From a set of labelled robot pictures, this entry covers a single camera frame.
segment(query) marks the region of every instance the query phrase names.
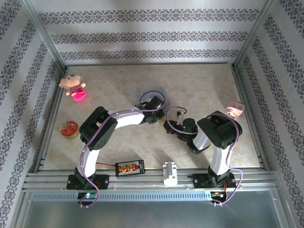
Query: plush toy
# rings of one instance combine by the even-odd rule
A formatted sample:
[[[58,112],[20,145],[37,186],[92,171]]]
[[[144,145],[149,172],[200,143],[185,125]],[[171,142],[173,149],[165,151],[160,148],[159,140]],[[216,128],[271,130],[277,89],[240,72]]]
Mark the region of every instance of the plush toy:
[[[86,96],[86,84],[81,83],[81,80],[82,77],[79,75],[67,75],[61,79],[59,86],[67,90],[67,96],[71,94],[74,101],[80,101]]]

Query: purple cable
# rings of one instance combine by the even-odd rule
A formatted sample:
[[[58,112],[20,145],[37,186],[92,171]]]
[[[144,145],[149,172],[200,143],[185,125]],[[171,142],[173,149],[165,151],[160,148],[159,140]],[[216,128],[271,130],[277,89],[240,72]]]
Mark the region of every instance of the purple cable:
[[[175,108],[182,109],[182,110],[185,111],[185,113],[187,113],[187,109],[185,109],[185,108],[183,108],[183,107],[179,107],[179,106],[174,106],[174,107],[172,107],[171,109],[168,110],[167,115],[166,115],[166,119],[167,119],[166,121],[167,121],[168,125],[169,125],[173,130],[175,130],[176,132],[179,132],[179,133],[183,133],[183,134],[197,134],[198,132],[183,132],[183,131],[180,131],[180,130],[178,130],[178,129],[176,129],[175,127],[172,126],[172,124],[171,124],[170,121],[169,121],[169,112],[170,112],[172,109],[175,109]]]
[[[159,94],[162,95],[163,99],[164,99],[164,103],[159,107],[159,108],[156,108],[156,109],[150,109],[150,110],[141,110],[141,109],[129,109],[129,110],[122,110],[122,111],[118,111],[116,113],[113,113],[111,115],[109,115],[103,122],[102,124],[99,126],[99,128],[97,129],[97,131],[95,132],[95,134],[92,136],[92,138],[88,141],[88,143],[84,146],[84,149],[80,155],[80,169],[81,169],[81,172],[83,174],[83,177],[96,189],[97,191],[97,196],[95,198],[95,200],[90,203],[89,205],[86,205],[85,207],[88,208],[90,206],[92,206],[93,204],[95,204],[97,201],[98,201],[98,198],[99,198],[99,189],[98,187],[92,182],[90,181],[90,179],[88,179],[88,177],[85,175],[85,171],[84,171],[84,168],[83,168],[83,156],[86,152],[86,150],[88,149],[89,145],[92,143],[92,141],[95,139],[95,137],[98,135],[98,133],[100,132],[100,130],[103,128],[103,126],[105,125],[105,123],[113,116],[116,116],[118,114],[128,114],[128,113],[133,113],[133,112],[155,112],[155,111],[158,111],[160,109],[162,109],[165,105],[166,105],[166,97],[165,95],[160,92],[160,91],[157,91],[157,90],[150,90],[146,93],[144,93],[141,98],[139,99],[139,103],[141,104],[142,103],[142,98],[148,94],[148,93],[151,93],[151,92],[157,92]],[[80,200],[80,206],[83,207],[83,204],[82,204],[82,200],[84,199],[85,197],[83,197],[81,200]]]
[[[226,116],[225,114],[213,113],[213,114],[208,115],[206,118],[209,118],[209,117],[215,116],[215,115],[216,115],[216,116],[222,116],[222,117],[227,118],[228,120],[230,120],[230,121],[233,123],[233,125],[234,125],[235,128],[236,128],[236,140],[235,140],[235,141],[230,145],[230,147],[229,147],[229,151],[228,151],[227,158],[226,158],[226,165],[227,165],[231,170],[238,171],[238,172],[240,172],[240,174],[241,174],[241,178],[239,179],[239,182],[238,182],[236,188],[233,190],[233,192],[232,192],[231,195],[228,197],[228,199],[226,199],[226,200],[225,200],[224,202],[222,202],[222,203],[215,204],[215,205],[223,205],[223,204],[227,203],[227,202],[233,197],[233,195],[236,193],[236,191],[237,191],[239,185],[241,184],[241,182],[242,182],[242,180],[243,180],[243,172],[242,172],[242,170],[240,170],[240,169],[231,168],[230,165],[228,164],[228,161],[230,160],[230,157],[231,157],[232,149],[233,149],[234,146],[236,145],[236,143],[237,143],[237,141],[238,141],[238,138],[239,138],[239,129],[238,129],[238,126],[237,126],[236,122],[235,122],[232,118],[230,118],[229,116]]]

